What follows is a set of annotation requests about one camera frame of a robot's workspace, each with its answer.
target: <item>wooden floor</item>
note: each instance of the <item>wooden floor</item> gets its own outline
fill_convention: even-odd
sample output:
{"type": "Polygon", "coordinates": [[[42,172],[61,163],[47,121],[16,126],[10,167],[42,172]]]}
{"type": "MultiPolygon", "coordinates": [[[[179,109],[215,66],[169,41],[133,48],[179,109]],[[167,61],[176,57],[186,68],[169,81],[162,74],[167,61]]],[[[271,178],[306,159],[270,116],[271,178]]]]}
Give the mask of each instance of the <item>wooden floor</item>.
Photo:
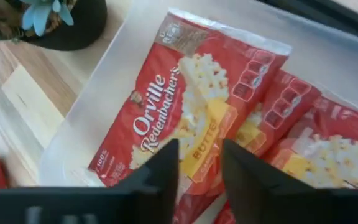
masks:
{"type": "Polygon", "coordinates": [[[107,0],[108,24],[96,43],[57,52],[0,42],[0,157],[12,185],[35,185],[42,151],[122,24],[131,0],[107,0]]]}

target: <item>plastic storage container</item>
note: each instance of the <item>plastic storage container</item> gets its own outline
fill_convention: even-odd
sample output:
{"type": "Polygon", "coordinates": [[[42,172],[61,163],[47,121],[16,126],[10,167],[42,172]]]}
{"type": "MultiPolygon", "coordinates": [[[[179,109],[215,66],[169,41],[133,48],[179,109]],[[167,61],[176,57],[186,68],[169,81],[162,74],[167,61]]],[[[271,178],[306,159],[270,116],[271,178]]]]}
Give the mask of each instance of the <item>plastic storage container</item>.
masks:
{"type": "Polygon", "coordinates": [[[40,185],[102,186],[86,168],[133,90],[169,7],[291,45],[286,71],[358,107],[358,37],[254,1],[134,0],[128,18],[44,152],[40,185]]]}

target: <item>black plant pot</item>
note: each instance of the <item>black plant pot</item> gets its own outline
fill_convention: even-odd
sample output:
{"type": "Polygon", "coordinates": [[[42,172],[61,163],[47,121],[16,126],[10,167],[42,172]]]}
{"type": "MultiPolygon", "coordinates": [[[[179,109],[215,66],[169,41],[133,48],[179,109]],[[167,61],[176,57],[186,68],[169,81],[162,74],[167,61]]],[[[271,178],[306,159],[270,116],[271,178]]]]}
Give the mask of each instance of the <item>black plant pot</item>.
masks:
{"type": "Polygon", "coordinates": [[[41,37],[23,37],[22,40],[39,47],[54,50],[80,50],[91,45],[106,26],[106,0],[77,0],[71,16],[74,25],[64,22],[49,34],[41,37]]]}

